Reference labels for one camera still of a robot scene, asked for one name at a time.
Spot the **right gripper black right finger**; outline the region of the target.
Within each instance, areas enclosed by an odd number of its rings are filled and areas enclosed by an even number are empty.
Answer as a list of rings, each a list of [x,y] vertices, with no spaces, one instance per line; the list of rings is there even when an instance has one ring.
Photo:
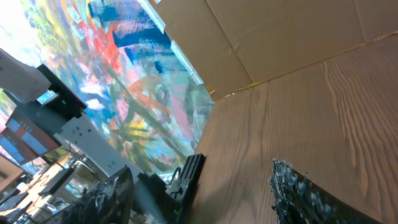
[[[273,211],[279,223],[360,224],[378,221],[349,206],[314,184],[291,165],[273,160],[269,179],[274,194]]]

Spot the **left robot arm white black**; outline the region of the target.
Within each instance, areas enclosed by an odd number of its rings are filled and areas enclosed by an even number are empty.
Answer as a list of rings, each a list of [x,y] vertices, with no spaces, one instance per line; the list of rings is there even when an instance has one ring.
[[[137,180],[143,172],[110,145],[85,113],[86,104],[46,65],[26,65],[2,49],[1,88],[16,110],[51,136],[81,149],[106,175],[128,167]]]

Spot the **brown cardboard panel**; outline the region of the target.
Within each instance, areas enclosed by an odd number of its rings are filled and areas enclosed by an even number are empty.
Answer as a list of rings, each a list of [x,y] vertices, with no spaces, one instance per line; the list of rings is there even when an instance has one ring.
[[[214,100],[397,31],[397,0],[161,0]]]

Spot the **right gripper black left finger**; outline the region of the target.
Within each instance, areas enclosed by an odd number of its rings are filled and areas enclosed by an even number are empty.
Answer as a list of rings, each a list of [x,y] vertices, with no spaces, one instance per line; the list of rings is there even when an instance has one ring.
[[[128,224],[133,196],[132,172],[123,167],[43,224]]]

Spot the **colourful painted backdrop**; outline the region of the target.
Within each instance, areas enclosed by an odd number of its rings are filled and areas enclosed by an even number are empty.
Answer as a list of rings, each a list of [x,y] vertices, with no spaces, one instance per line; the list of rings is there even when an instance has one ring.
[[[197,148],[213,100],[145,1],[1,0],[1,47],[48,66],[143,171],[171,174]]]

